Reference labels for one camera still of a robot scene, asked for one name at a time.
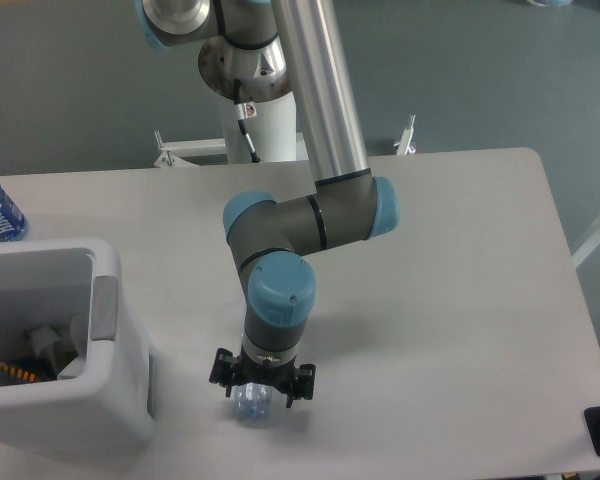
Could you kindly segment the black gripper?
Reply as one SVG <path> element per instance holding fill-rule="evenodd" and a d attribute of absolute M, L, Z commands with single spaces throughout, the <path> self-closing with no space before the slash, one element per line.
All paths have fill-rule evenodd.
<path fill-rule="evenodd" d="M 230 398 L 234 386 L 257 383 L 274 387 L 286 396 L 286 408 L 291 408 L 296 400 L 312 400 L 316 378 L 315 364 L 302 364 L 295 367 L 295 358 L 286 363 L 254 361 L 242 350 L 240 355 L 224 348 L 218 348 L 209 376 L 209 382 L 224 389 L 225 397 Z"/>

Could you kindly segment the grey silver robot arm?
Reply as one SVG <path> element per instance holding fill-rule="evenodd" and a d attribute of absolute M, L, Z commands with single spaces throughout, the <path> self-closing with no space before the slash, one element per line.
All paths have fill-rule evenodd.
<path fill-rule="evenodd" d="M 139 1 L 149 44 L 203 41 L 198 68 L 226 98 L 242 135 L 249 108 L 293 95 L 315 190 L 279 202 L 263 191 L 223 211 L 246 302 L 241 350 L 219 349 L 210 382 L 227 392 L 250 383 L 288 402 L 311 399 L 316 368 L 297 352 L 316 296 L 307 256 L 388 233 L 400 218 L 391 182 L 375 176 L 330 1 Z"/>

